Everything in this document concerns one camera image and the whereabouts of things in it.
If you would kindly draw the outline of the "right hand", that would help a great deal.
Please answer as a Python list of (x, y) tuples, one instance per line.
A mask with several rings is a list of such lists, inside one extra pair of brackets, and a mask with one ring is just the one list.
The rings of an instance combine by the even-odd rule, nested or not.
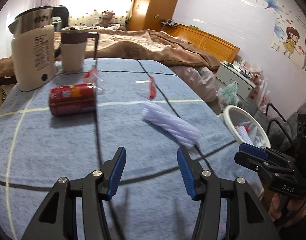
[(278, 227), (288, 227), (291, 226), (300, 220), (302, 220), (306, 216), (306, 200), (294, 200), (291, 199), (288, 203), (288, 211), (293, 213), (295, 216), (288, 219), (284, 224), (282, 224), (282, 204), (280, 195), (275, 193), (271, 200), (271, 205), (269, 208), (269, 216), (273, 222), (279, 220)]

